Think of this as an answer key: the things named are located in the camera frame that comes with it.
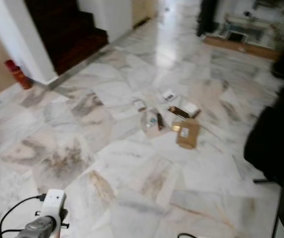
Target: marble floor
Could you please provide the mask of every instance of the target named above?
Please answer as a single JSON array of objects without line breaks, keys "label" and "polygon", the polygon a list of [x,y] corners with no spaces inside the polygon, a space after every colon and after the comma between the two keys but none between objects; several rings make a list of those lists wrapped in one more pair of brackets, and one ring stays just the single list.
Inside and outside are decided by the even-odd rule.
[{"label": "marble floor", "polygon": [[[242,153],[283,82],[267,59],[203,44],[198,6],[174,1],[53,91],[14,85],[0,94],[0,218],[60,188],[70,223],[62,238],[270,237],[280,189],[254,185],[262,173]],[[178,94],[169,103],[167,89]],[[176,144],[167,111],[188,102],[202,110],[193,150]],[[167,124],[160,133],[146,126],[157,112]],[[4,228],[22,228],[40,206],[24,204]]]}]

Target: scattered items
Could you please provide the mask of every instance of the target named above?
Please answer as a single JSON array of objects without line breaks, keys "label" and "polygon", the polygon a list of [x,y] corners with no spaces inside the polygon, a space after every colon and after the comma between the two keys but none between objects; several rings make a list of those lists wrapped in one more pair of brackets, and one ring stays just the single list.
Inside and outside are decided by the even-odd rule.
[{"label": "scattered items", "polygon": [[163,122],[163,117],[160,113],[157,113],[157,124],[158,124],[158,130],[162,130],[165,127]]},{"label": "scattered items", "polygon": [[142,100],[136,100],[133,102],[134,106],[137,108],[138,112],[146,110],[146,105]]},{"label": "scattered items", "polygon": [[175,115],[181,117],[182,119],[190,118],[190,115],[187,112],[185,112],[182,109],[175,107],[175,106],[169,107],[168,111],[174,113]]},{"label": "scattered items", "polygon": [[185,149],[193,149],[197,146],[197,137],[200,125],[194,119],[186,119],[180,123],[177,136],[177,144]]},{"label": "scattered items", "polygon": [[162,96],[166,101],[170,102],[177,97],[177,94],[173,90],[169,89],[165,91]]}]

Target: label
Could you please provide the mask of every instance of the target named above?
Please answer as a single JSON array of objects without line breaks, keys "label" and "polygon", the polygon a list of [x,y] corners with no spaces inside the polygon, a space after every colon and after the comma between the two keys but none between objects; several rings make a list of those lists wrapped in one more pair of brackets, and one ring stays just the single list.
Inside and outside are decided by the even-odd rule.
[{"label": "label", "polygon": [[188,138],[188,135],[189,135],[189,129],[183,127],[183,128],[181,129],[181,131],[180,131],[180,136],[185,137],[185,138]]}]

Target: small box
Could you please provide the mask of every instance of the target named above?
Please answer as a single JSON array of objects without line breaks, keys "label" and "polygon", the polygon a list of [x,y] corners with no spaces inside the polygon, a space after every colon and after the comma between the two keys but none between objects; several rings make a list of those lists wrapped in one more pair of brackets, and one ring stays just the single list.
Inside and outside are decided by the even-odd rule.
[{"label": "small box", "polygon": [[167,90],[163,93],[163,98],[165,98],[165,100],[168,101],[168,102],[172,101],[176,97],[177,97],[177,94],[171,89],[169,89],[169,90]]},{"label": "small box", "polygon": [[189,114],[189,117],[193,119],[196,118],[201,112],[201,110],[192,103],[187,103],[183,109]]},{"label": "small box", "polygon": [[133,103],[136,109],[138,110],[138,112],[142,112],[146,110],[146,105],[142,100],[137,100],[137,101],[134,101]]},{"label": "small box", "polygon": [[177,144],[185,149],[196,148],[199,129],[200,124],[194,119],[182,121],[177,136]]}]

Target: cardboard box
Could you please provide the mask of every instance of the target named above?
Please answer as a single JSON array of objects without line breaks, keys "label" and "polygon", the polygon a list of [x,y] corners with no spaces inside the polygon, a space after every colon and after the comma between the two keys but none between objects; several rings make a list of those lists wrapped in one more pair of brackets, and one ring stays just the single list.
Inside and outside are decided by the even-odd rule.
[{"label": "cardboard box", "polygon": [[185,149],[194,149],[197,147],[197,137],[200,124],[194,119],[186,119],[180,124],[177,136],[177,144]]}]

